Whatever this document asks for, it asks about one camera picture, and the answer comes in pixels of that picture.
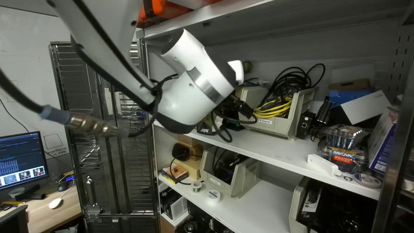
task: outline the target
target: orange object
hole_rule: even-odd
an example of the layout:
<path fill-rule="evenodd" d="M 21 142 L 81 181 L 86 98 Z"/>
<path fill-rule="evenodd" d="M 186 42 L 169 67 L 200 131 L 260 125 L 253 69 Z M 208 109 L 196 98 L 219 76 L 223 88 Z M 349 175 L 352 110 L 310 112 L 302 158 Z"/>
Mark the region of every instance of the orange object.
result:
<path fill-rule="evenodd" d="M 144 0 L 137 27 L 146 28 L 191 11 L 190 8 L 166 0 Z"/>

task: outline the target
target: white wall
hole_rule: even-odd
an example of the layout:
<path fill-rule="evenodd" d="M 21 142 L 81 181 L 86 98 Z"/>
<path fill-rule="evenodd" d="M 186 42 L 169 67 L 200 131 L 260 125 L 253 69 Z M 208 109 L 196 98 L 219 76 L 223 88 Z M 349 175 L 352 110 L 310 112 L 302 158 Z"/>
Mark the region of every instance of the white wall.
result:
<path fill-rule="evenodd" d="M 23 93 L 39 104 L 60 108 L 48 44 L 69 39 L 69 31 L 58 17 L 0 7 L 0 68 L 10 80 L 17 82 Z M 59 135 L 62 145 L 49 144 L 49 149 L 45 145 L 46 151 L 53 155 L 69 153 L 63 126 L 42 121 L 37 114 L 13 102 L 2 89 L 0 98 L 10 113 L 30 131 L 40 130 L 42 136 Z M 25 132 L 1 105 L 0 119 L 0 136 Z"/>

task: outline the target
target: robotic arm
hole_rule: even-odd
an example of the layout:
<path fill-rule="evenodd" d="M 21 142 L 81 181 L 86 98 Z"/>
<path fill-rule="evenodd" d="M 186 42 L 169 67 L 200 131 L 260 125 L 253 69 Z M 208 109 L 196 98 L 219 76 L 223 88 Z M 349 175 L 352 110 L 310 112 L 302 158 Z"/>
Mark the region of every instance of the robotic arm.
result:
<path fill-rule="evenodd" d="M 145 111 L 152 113 L 158 107 L 158 121 L 173 133 L 189 133 L 243 82 L 240 61 L 214 58 L 193 35 L 180 29 L 162 49 L 161 58 L 181 75 L 171 88 L 160 92 L 129 59 L 142 1 L 46 2 L 69 28 L 79 56 Z M 41 116 L 53 118 L 48 113 Z"/>

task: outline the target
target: wooden desk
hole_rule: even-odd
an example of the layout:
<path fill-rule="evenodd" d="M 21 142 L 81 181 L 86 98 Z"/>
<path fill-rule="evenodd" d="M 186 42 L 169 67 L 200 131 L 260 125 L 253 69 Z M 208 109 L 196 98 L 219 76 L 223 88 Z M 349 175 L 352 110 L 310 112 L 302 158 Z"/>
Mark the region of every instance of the wooden desk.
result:
<path fill-rule="evenodd" d="M 29 233 L 49 232 L 82 215 L 76 186 L 62 197 L 63 203 L 59 208 L 49 208 L 49 203 L 59 198 L 62 194 L 63 192 L 54 192 L 48 194 L 43 200 L 26 202 L 26 205 L 28 205 L 27 216 L 29 222 L 27 225 L 29 227 Z M 0 217 L 12 209 L 0 211 Z"/>

